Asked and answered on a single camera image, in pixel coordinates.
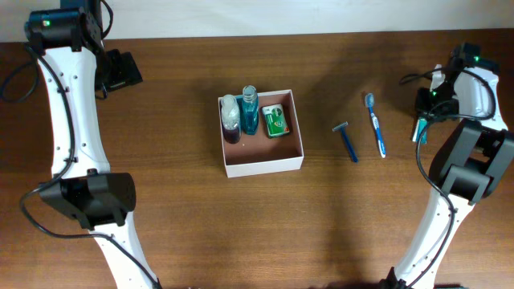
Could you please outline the green white toothpaste tube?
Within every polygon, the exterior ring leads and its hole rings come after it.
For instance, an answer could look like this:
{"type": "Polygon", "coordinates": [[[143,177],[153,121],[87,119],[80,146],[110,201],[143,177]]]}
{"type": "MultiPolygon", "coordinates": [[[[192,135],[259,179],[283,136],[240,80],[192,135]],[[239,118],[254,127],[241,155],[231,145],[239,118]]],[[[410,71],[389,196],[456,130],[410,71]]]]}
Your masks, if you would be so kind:
{"type": "Polygon", "coordinates": [[[425,145],[427,143],[427,134],[422,130],[427,126],[427,120],[423,117],[419,117],[414,126],[414,132],[412,136],[413,142],[420,142],[421,145],[425,145]]]}

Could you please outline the teal mouthwash bottle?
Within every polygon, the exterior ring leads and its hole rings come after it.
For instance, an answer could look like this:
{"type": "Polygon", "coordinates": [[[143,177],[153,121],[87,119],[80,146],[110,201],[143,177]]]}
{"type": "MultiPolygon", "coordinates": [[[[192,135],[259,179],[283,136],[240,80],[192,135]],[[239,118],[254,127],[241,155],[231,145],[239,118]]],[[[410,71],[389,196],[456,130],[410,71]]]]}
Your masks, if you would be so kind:
{"type": "Polygon", "coordinates": [[[252,85],[243,88],[242,110],[245,133],[255,135],[259,125],[259,98],[256,88],[252,85]]]}

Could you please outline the green soap box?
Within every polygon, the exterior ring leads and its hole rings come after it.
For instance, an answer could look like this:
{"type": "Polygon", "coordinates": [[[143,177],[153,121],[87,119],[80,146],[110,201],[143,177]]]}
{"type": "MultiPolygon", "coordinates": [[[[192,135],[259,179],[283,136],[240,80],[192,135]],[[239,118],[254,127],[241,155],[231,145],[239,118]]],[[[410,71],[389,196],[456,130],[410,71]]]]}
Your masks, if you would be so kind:
{"type": "Polygon", "coordinates": [[[262,107],[262,113],[266,123],[267,135],[270,138],[285,136],[290,132],[282,104],[262,107]]]}

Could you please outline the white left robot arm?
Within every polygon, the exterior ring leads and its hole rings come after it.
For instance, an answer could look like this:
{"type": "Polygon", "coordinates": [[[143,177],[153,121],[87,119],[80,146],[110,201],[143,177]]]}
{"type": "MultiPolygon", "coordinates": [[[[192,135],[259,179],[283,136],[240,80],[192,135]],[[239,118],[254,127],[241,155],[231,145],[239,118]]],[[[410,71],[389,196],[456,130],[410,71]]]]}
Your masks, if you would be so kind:
{"type": "Polygon", "coordinates": [[[101,0],[62,1],[30,13],[25,24],[27,50],[47,86],[54,145],[52,178],[32,193],[78,222],[78,239],[97,242],[119,288],[159,288],[134,225],[134,180],[112,172],[100,137],[96,94],[142,81],[130,53],[104,47],[109,8],[101,0]]]}

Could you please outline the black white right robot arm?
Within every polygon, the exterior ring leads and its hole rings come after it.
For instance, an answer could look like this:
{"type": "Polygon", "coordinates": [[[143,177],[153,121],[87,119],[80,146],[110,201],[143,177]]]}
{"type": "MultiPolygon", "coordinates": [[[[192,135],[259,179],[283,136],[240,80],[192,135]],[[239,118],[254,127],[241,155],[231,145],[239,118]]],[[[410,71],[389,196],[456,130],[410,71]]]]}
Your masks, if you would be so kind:
{"type": "Polygon", "coordinates": [[[479,46],[459,44],[447,65],[422,73],[429,88],[415,100],[425,127],[415,130],[416,145],[428,129],[445,120],[458,125],[420,173],[430,185],[426,211],[401,261],[380,281],[381,288],[433,288],[438,268],[465,217],[490,196],[513,161],[513,134],[497,97],[499,66],[479,46]]]}

